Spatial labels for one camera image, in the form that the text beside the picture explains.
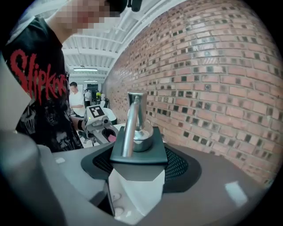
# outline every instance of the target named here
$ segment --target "metal rod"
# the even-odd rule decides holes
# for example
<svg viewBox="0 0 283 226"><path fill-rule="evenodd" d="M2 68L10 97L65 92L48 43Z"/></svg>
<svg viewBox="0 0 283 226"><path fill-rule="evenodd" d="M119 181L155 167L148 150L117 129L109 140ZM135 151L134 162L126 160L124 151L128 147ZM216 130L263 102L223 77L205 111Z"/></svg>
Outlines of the metal rod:
<svg viewBox="0 0 283 226"><path fill-rule="evenodd" d="M133 153L134 132L137 126L139 104L140 104L140 100L138 99L138 97L136 97L134 102L130 106L129 117L125 129L125 139L122 150L123 157L130 157Z"/></svg>

